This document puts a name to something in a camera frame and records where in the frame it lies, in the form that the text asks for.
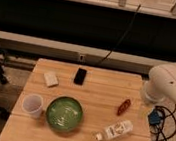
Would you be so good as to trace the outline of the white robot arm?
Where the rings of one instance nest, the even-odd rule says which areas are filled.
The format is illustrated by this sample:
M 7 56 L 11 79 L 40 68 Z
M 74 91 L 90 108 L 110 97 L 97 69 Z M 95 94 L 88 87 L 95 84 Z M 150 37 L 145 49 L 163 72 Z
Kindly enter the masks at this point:
M 148 77 L 140 93 L 144 103 L 157 104 L 167 97 L 176 104 L 176 62 L 154 66 Z

